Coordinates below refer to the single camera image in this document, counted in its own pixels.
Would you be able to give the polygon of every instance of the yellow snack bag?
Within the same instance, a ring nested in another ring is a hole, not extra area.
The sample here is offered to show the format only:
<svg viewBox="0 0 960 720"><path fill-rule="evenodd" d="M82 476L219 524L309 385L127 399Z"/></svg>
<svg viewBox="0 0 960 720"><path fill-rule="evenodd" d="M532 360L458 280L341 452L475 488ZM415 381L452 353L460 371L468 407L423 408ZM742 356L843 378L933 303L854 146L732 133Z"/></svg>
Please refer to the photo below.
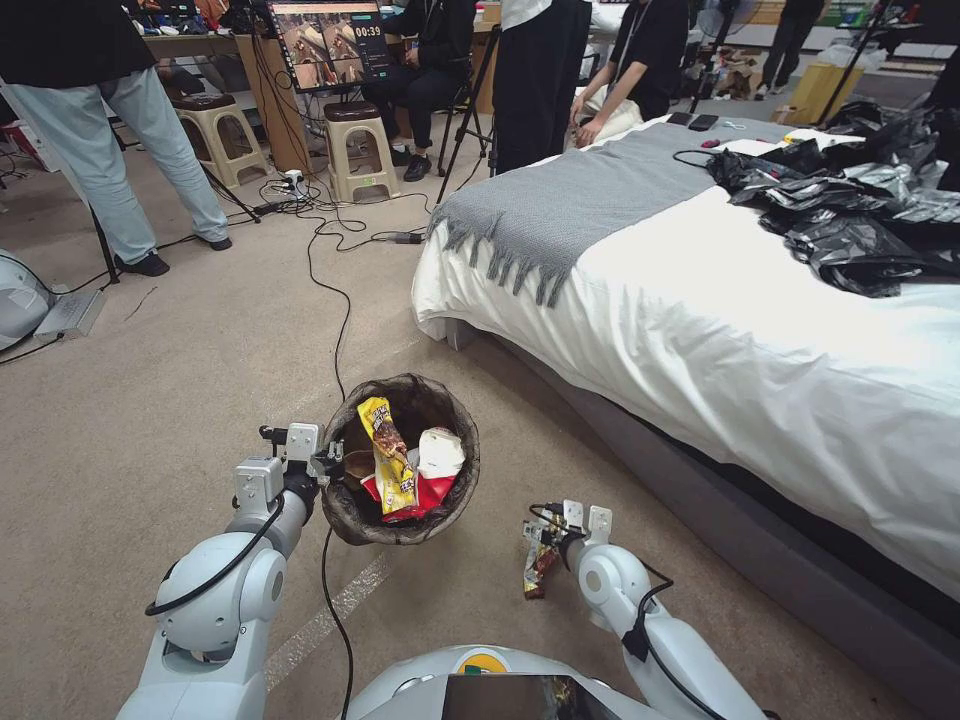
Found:
<svg viewBox="0 0 960 720"><path fill-rule="evenodd" d="M390 403L372 397L357 406L364 430L373 441L377 461L377 490L380 508L386 516L417 502L413 470L407 462L407 445L393 424Z"/></svg>

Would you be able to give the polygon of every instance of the light blue jeans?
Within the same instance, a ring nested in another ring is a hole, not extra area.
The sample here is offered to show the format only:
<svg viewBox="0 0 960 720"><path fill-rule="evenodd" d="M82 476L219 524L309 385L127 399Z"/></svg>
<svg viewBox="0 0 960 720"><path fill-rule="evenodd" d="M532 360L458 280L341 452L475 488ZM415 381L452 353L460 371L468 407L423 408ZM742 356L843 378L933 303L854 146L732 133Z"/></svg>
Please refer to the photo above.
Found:
<svg viewBox="0 0 960 720"><path fill-rule="evenodd" d="M207 242L227 237L227 217L203 174L180 119L153 68L119 80L67 88L8 85L24 118L70 166L121 260L135 263L157 246L113 136L101 98L136 133L193 216L193 232Z"/></svg>

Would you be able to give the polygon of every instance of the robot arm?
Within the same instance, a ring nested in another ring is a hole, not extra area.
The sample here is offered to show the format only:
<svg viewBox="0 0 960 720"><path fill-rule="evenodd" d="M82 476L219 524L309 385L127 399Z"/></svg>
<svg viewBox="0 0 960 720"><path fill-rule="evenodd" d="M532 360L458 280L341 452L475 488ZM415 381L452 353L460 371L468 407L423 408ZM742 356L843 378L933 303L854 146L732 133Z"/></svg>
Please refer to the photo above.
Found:
<svg viewBox="0 0 960 720"><path fill-rule="evenodd" d="M233 519L170 569L147 609L157 627L122 720L263 717L267 639L287 559L319 490L310 460L320 428L295 423L261 428L261 435L273 442L274 457L237 466ZM286 446L285 470L278 445ZM334 448L326 459L342 462Z"/></svg>
<svg viewBox="0 0 960 720"><path fill-rule="evenodd" d="M577 506L565 501L564 517L582 518ZM650 575L643 563L607 544L611 517L609 510L592 507L587 534L575 528L561 551L577 576L591 620L621 639L627 670L646 701L672 720L764 720L763 710L700 634L648 594ZM668 672L707 709L688 699Z"/></svg>

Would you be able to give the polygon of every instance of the trash bin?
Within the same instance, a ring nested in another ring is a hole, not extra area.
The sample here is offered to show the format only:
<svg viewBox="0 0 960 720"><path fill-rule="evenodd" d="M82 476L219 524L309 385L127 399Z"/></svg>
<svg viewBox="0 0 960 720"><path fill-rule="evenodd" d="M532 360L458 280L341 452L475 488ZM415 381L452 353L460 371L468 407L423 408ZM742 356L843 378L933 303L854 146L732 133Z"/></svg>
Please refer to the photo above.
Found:
<svg viewBox="0 0 960 720"><path fill-rule="evenodd" d="M351 490L342 479L321 490L323 514L333 531L351 545L383 543L416 545L452 525L470 502L480 477L480 438L467 409L446 387L420 375L371 380L353 389L327 425L320 447L343 440L344 454L369 450L357 405L370 397L385 397L397 430L415 447L420 433L432 427L453 431L463 444L464 462L443 502L419 519L385 523L380 504L361 488Z"/></svg>

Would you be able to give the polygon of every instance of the plastic stool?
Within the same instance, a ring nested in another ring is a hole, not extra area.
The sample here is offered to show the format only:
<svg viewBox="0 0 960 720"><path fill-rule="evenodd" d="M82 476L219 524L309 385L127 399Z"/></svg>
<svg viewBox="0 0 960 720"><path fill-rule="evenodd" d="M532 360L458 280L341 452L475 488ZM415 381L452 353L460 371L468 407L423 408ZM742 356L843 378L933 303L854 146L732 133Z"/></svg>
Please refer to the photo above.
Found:
<svg viewBox="0 0 960 720"><path fill-rule="evenodd" d="M232 95L189 95L171 102L197 153L197 159L228 188L240 186L238 173L244 168L258 167L265 174L270 174L270 167L253 134L253 128ZM220 134L220 123L226 118L233 118L239 123L250 145L249 152L238 154L238 148L228 139L230 149L237 157L230 157L227 153L224 137Z"/></svg>
<svg viewBox="0 0 960 720"><path fill-rule="evenodd" d="M323 106L327 125L327 153L330 156L330 180L341 202L353 202L358 188L383 185L391 197L400 194L397 174L390 158L390 143L376 106L368 102L332 103ZM369 133L377 146L380 169L376 172L350 174L347 141L354 133Z"/></svg>

